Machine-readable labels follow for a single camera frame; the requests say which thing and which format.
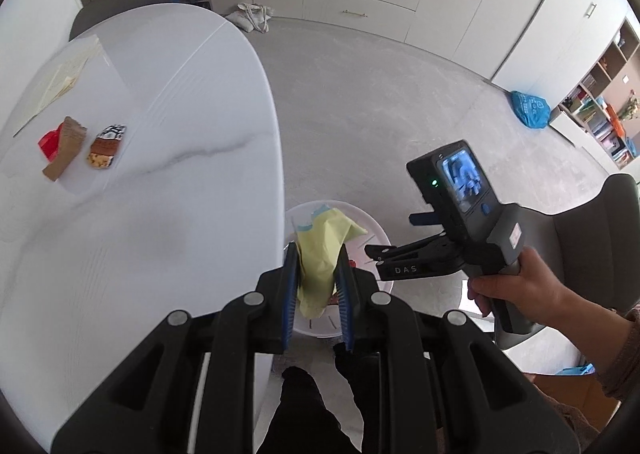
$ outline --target gray floor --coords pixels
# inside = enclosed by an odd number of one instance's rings
[[[591,199],[606,173],[552,129],[524,127],[506,94],[458,65],[418,48],[348,28],[271,20],[252,33],[273,90],[284,157],[286,208],[316,199],[360,207],[393,244],[425,237],[410,212],[424,203],[405,163],[466,139],[503,202],[554,213]],[[393,293],[440,315],[458,307],[462,276],[403,281]],[[522,369],[555,372],[575,350],[553,330],[517,347]],[[318,381],[325,403],[359,446],[362,420],[333,368],[331,349],[296,338],[290,362]],[[262,440],[279,398],[272,376],[256,428]]]

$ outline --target human hand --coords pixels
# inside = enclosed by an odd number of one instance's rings
[[[518,259],[518,275],[469,279],[468,298],[476,301],[483,317],[491,312],[489,298],[503,299],[513,303],[527,319],[554,327],[568,300],[577,295],[558,280],[534,249],[524,247]]]

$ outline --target white label sticker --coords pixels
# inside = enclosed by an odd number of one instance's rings
[[[522,235],[522,229],[520,228],[520,224],[516,223],[516,226],[511,231],[511,236],[509,236],[509,241],[511,242],[511,246],[513,250],[518,246],[518,241],[520,241],[520,236]]]

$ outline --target silver screw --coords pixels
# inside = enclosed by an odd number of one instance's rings
[[[243,301],[247,306],[260,306],[264,302],[264,296],[259,291],[250,291],[244,296]]]
[[[453,324],[453,326],[463,326],[466,322],[466,315],[461,311],[450,311],[447,314],[447,320]]]
[[[170,326],[182,326],[185,322],[187,322],[188,319],[189,316],[187,315],[187,312],[181,309],[177,309],[176,311],[172,311],[169,314],[169,317],[166,318],[166,321]]]
[[[391,302],[391,296],[386,291],[375,291],[371,294],[371,302],[378,306],[386,306]]]

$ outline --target person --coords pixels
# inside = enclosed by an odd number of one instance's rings
[[[489,298],[513,303],[529,320],[565,335],[594,365],[604,393],[624,400],[640,384],[640,315],[626,317],[590,303],[565,287],[532,248],[519,257],[520,274],[489,275],[470,279],[467,296],[482,315],[489,314]],[[378,452],[378,358],[358,356],[334,346],[335,366],[350,384],[353,400],[364,422],[362,453]],[[324,407],[318,386],[306,371],[287,368],[282,374],[282,394],[258,454],[289,452],[356,454],[340,423]],[[582,449],[598,435],[582,413],[546,397],[566,420]],[[440,442],[441,451],[444,444]]]

